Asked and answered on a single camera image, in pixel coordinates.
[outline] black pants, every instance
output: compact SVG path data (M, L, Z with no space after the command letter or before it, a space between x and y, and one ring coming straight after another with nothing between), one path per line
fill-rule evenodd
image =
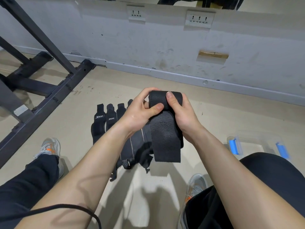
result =
M290 162L268 153L254 153L240 161L305 217L305 178ZM211 186L188 201L185 214L189 229L199 228L217 197ZM205 228L233 228L221 202L213 212Z
M56 155L42 154L0 186L0 216L29 211L58 180L58 161ZM0 228L13 229L20 220L0 223Z

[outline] hand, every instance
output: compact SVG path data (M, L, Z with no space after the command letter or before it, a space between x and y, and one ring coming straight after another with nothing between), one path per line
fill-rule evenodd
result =
M162 103L149 108L148 102L144 100L149 92L153 90L159 91L158 88L144 88L140 94L134 98L125 114L118 121L127 129L128 137L131 137L136 131L143 128L149 118L159 114L163 110L164 105Z
M167 102L175 112L178 127L181 129L185 139L194 144L194 137L204 127L200 124L187 96L183 93L182 97L181 106L172 92L166 93Z

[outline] clear plastic container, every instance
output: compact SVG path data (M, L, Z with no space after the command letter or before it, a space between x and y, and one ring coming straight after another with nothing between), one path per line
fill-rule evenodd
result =
M279 155L290 161L282 138L273 133L238 130L235 137L227 138L227 143L231 153L238 155L238 158L264 152Z

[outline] power outlet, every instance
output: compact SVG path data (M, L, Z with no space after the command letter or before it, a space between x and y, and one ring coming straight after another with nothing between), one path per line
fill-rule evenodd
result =
M127 14L129 20L146 21L144 7L127 6Z
M215 13L187 11L185 24L187 26L197 26L211 28Z

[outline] metal frame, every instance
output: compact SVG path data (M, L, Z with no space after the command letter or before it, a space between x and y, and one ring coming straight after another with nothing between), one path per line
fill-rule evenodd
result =
M0 106L8 110L19 121L0 142L1 168L88 72L95 68L95 64L85 59L78 67L74 67L15 0L0 0L0 5L6 8L69 72L58 85L29 79L53 57L46 52L40 52L34 58L28 59L0 37L0 46L23 63L7 77L0 74ZM15 96L13 93L15 89L25 90L46 98L37 107L30 110Z

